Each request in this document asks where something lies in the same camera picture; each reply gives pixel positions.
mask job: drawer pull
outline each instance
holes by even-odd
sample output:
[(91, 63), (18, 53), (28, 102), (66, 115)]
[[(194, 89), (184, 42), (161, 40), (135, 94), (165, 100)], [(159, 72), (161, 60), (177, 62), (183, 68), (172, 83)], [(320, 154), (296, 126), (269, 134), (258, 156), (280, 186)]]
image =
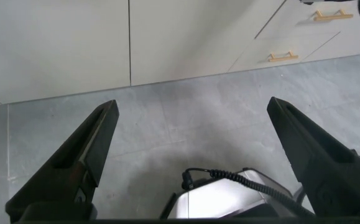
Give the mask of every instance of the drawer pull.
[(330, 21), (330, 20), (334, 20), (334, 19), (349, 19), (354, 16), (352, 14), (346, 14), (344, 12), (344, 10), (342, 10), (342, 9), (340, 9), (339, 12), (340, 12), (340, 15), (324, 16), (324, 15), (322, 15), (321, 11), (317, 10), (316, 16), (314, 17), (314, 21)]
[(271, 53), (271, 58), (268, 59), (269, 62), (279, 62), (279, 61), (283, 61), (283, 60), (293, 60), (293, 59), (298, 59), (298, 55), (294, 55), (293, 52), (291, 50), (289, 50), (288, 53), (290, 56), (287, 57), (281, 57), (281, 58), (275, 58), (274, 54)]

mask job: gray tile floor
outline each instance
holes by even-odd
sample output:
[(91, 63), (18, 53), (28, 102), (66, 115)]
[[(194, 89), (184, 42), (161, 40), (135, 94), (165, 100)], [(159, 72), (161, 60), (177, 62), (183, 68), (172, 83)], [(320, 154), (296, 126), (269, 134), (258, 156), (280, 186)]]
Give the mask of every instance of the gray tile floor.
[(16, 103), (9, 110), (12, 197), (92, 110), (120, 117), (93, 203), (98, 218), (157, 218), (190, 166), (253, 167), (300, 184), (269, 121), (276, 96), (360, 152), (360, 56)]

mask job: metal device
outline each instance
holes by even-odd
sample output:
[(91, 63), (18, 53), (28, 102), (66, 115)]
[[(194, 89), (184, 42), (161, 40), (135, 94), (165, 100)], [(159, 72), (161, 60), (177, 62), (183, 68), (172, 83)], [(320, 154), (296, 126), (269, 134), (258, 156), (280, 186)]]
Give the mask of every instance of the metal device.
[[(115, 101), (89, 115), (8, 201), (6, 212), (12, 223), (360, 221), (360, 156), (284, 100), (272, 97), (267, 111), (315, 214), (257, 170), (189, 168), (182, 174), (185, 191), (172, 195), (160, 219), (94, 220), (91, 201), (119, 117)], [(191, 172), (211, 178), (193, 181)]]

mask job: tile grout line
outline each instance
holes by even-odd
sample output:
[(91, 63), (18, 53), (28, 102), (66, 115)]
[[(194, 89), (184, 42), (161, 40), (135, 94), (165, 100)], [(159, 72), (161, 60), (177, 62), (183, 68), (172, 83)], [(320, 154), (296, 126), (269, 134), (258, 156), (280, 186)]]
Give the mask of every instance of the tile grout line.
[(127, 8), (129, 10), (129, 78), (130, 78), (130, 86), (131, 83), (131, 30), (130, 30), (130, 0), (127, 1)]
[(10, 178), (10, 105), (7, 105), (7, 180)]

